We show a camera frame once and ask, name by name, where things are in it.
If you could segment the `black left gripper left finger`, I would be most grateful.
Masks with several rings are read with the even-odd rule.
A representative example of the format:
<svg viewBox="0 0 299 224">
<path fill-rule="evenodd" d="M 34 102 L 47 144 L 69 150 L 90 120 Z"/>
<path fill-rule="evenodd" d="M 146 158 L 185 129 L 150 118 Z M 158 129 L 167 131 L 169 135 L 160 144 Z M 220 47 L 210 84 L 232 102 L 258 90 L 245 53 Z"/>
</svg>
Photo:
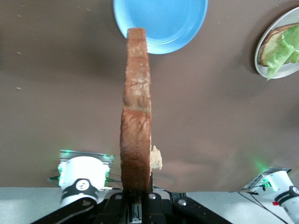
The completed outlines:
<svg viewBox="0 0 299 224">
<path fill-rule="evenodd" d="M 38 220 L 35 224 L 127 224 L 127 197 L 118 192 L 101 203 L 80 198 Z"/>
</svg>

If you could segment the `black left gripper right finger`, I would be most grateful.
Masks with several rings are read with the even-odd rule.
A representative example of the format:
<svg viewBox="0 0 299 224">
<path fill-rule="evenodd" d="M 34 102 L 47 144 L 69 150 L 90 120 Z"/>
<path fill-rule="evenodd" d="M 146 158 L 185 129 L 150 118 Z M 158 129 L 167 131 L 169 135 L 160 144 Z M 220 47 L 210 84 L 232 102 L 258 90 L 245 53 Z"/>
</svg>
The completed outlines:
<svg viewBox="0 0 299 224">
<path fill-rule="evenodd" d="M 143 224 L 229 224 L 230 222 L 189 197 L 173 202 L 157 193 L 142 197 Z"/>
</svg>

